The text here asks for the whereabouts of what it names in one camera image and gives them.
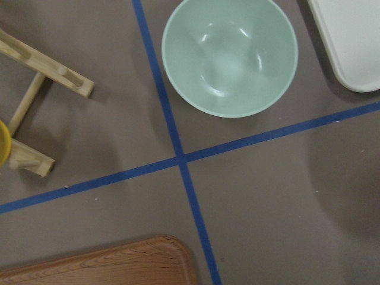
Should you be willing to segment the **green bowl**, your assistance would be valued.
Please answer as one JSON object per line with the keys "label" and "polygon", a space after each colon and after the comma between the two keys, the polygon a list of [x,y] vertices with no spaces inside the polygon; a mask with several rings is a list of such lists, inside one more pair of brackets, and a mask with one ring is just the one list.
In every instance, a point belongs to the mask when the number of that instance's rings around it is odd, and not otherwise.
{"label": "green bowl", "polygon": [[291,22],[273,1],[182,1],[161,41],[165,73],[196,109],[243,118],[278,101],[298,62]]}

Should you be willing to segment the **wooden cup rack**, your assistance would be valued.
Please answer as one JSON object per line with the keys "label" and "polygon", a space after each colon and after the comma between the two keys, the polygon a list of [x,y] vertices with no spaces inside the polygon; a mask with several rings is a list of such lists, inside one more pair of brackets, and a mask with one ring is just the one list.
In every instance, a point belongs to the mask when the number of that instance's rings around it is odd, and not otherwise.
{"label": "wooden cup rack", "polygon": [[28,170],[45,177],[52,170],[55,160],[19,142],[14,138],[14,134],[46,79],[59,83],[85,98],[88,98],[93,91],[94,82],[16,39],[4,30],[1,30],[1,53],[36,72],[9,124],[6,124],[11,134],[12,147],[5,164],[7,163],[14,170]]}

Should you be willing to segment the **yellow cup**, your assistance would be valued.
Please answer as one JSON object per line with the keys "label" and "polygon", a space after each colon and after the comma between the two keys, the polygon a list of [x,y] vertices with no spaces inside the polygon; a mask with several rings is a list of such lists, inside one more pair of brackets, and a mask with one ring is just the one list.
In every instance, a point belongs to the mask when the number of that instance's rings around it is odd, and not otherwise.
{"label": "yellow cup", "polygon": [[3,166],[11,154],[12,138],[8,127],[3,121],[0,121],[1,126],[1,157],[0,165]]}

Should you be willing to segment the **brown wooden tray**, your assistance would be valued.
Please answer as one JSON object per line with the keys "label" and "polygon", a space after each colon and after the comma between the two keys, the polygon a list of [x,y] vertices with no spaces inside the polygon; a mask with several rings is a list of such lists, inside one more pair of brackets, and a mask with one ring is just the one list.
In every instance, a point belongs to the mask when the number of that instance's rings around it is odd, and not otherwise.
{"label": "brown wooden tray", "polygon": [[1,271],[1,284],[199,284],[189,249],[160,235]]}

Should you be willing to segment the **cream bear tray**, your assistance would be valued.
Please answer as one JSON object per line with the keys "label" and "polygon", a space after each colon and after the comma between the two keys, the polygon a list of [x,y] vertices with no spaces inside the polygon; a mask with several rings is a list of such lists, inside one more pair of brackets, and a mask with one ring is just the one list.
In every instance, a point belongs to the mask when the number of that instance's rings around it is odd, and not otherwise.
{"label": "cream bear tray", "polygon": [[360,93],[379,90],[379,1],[309,1],[335,77]]}

